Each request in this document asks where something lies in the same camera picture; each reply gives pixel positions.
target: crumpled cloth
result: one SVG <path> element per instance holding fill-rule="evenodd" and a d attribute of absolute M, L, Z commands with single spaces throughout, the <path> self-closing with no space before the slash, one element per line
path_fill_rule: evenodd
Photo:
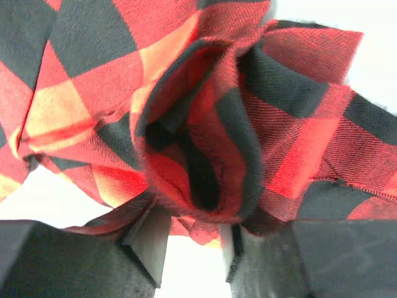
<path fill-rule="evenodd" d="M 34 156 L 100 204 L 152 193 L 201 244 L 396 218 L 396 117 L 343 84 L 362 34 L 261 25 L 269 6 L 2 0 L 0 201 Z"/>

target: red and black plaid fabric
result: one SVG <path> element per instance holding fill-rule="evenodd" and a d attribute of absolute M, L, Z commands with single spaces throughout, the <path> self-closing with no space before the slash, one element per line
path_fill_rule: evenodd
<path fill-rule="evenodd" d="M 0 200 L 34 156 L 101 204 L 153 193 L 203 244 L 220 222 L 396 218 L 396 118 L 343 85 L 361 34 L 261 25 L 269 6 L 2 0 Z"/>

